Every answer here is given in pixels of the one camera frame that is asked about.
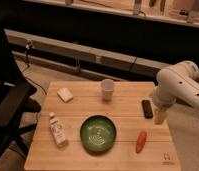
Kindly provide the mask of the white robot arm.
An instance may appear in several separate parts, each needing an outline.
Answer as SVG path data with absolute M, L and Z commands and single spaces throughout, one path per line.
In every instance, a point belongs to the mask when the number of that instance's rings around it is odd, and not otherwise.
M 192 61 L 182 61 L 162 68 L 156 76 L 158 85 L 152 93 L 156 106 L 154 122 L 162 124 L 167 117 L 167 109 L 179 98 L 199 111 L 199 83 L 196 78 L 198 66 Z

